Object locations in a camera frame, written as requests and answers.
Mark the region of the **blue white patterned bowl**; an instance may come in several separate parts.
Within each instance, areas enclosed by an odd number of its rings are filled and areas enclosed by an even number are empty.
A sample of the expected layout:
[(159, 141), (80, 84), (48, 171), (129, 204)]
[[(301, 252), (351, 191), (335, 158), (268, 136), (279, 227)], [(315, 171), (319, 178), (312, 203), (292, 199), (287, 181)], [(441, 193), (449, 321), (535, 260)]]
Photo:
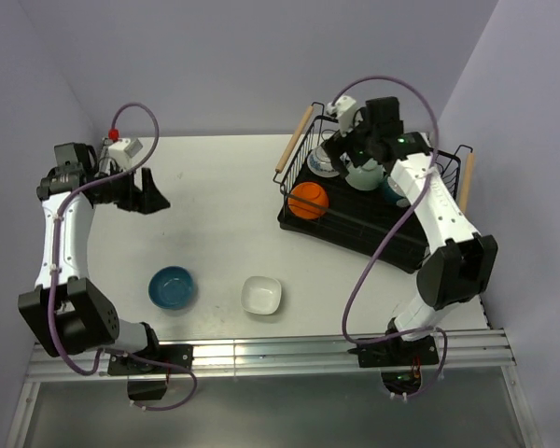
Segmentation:
[(322, 178), (339, 176), (339, 172), (332, 166), (331, 160), (321, 145), (313, 148), (306, 159), (310, 171)]

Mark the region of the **pale green ceramic bowl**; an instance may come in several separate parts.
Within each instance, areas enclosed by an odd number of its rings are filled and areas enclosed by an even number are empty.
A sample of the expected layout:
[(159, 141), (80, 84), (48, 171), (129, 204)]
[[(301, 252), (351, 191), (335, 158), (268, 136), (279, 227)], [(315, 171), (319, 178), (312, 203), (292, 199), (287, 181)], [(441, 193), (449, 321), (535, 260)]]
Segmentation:
[(346, 183), (359, 191), (378, 189), (385, 177), (384, 167), (375, 160), (368, 160), (365, 164), (358, 167), (350, 162), (347, 165), (347, 172)]

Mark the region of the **orange bowl white inside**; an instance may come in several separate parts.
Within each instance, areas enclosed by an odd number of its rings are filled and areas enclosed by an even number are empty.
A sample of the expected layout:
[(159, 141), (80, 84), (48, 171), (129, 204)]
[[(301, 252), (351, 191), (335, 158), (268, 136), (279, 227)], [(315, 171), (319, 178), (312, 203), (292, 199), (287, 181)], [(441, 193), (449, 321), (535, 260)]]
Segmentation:
[(324, 216), (329, 207), (329, 196), (316, 182), (302, 182), (289, 193), (289, 211), (296, 217), (313, 220)]

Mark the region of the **teal and white bowl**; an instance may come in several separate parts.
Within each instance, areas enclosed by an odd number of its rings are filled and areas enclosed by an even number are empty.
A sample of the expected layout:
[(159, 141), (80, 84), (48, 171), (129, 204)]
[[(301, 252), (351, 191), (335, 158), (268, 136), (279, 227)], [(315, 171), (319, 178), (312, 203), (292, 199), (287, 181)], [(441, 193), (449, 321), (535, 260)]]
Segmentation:
[(411, 205), (402, 189), (389, 175), (387, 175), (383, 181), (382, 193), (388, 203), (391, 203), (397, 207), (406, 208)]

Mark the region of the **blue ceramic bowl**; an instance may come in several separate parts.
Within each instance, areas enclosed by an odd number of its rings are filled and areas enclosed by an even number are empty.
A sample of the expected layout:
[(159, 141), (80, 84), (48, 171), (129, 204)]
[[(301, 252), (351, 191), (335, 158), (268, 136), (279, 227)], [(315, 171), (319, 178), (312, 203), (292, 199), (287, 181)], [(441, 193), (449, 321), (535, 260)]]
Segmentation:
[(147, 287), (150, 301), (163, 310), (183, 309), (193, 301), (197, 288), (192, 275), (180, 266), (168, 266), (157, 271)]

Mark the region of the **white square bowl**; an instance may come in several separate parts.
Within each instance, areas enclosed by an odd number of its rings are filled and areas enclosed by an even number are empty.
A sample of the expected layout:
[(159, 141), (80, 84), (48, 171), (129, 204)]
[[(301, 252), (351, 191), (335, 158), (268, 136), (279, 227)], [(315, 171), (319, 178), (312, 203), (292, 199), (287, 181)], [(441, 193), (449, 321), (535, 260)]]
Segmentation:
[(252, 315), (272, 315), (282, 299), (282, 285), (272, 277), (250, 276), (242, 287), (240, 304)]

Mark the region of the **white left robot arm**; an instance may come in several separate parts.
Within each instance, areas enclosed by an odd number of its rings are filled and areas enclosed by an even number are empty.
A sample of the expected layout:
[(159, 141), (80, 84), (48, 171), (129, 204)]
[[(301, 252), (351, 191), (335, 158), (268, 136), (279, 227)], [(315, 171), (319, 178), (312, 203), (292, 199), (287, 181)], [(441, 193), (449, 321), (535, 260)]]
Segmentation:
[(91, 350), (125, 352), (141, 372), (163, 361), (155, 330), (119, 318), (111, 300), (90, 280), (88, 242), (95, 208), (150, 215), (169, 208), (148, 168), (137, 186), (129, 173), (142, 148), (136, 138), (106, 139), (104, 154), (81, 143), (55, 146), (55, 167), (36, 189), (45, 219), (43, 258), (34, 288), (18, 297), (19, 312), (51, 357)]

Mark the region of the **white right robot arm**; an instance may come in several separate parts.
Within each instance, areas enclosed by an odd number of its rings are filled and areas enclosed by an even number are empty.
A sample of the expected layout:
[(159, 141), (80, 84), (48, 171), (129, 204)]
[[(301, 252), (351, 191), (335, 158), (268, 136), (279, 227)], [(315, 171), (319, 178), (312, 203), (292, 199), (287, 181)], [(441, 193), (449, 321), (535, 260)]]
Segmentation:
[(381, 253), (410, 216), (427, 238), (428, 258), (416, 274), (416, 293), (393, 320), (385, 339), (387, 357), (403, 364), (458, 304), (486, 290), (497, 242), (471, 224), (445, 186), (436, 167), (438, 151), (419, 132), (405, 132), (395, 97), (369, 100), (364, 107), (347, 95), (328, 105), (339, 129), (323, 148), (332, 166), (346, 175), (344, 159), (356, 167), (376, 161), (410, 206), (377, 248)]

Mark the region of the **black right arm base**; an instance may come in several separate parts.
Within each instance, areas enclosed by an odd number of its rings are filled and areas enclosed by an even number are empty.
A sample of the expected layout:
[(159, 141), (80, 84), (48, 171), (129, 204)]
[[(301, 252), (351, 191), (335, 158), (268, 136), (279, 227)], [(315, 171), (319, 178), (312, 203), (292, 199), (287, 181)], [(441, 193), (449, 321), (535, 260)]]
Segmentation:
[(423, 367), (440, 362), (435, 340), (431, 336), (413, 342), (396, 338), (375, 344), (357, 344), (347, 353), (357, 356), (360, 368)]

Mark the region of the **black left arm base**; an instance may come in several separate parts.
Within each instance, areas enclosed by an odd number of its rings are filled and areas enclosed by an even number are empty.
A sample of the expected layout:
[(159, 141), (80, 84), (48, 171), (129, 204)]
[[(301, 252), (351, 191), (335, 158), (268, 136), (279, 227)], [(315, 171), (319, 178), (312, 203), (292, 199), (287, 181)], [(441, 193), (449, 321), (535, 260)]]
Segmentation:
[[(197, 391), (197, 378), (192, 371), (194, 347), (188, 343), (161, 345), (155, 355), (112, 353), (106, 373), (110, 377), (127, 379), (127, 396), (132, 405), (147, 411), (176, 409), (190, 401)], [(190, 392), (178, 403), (158, 405), (169, 390), (173, 374), (191, 378)]]

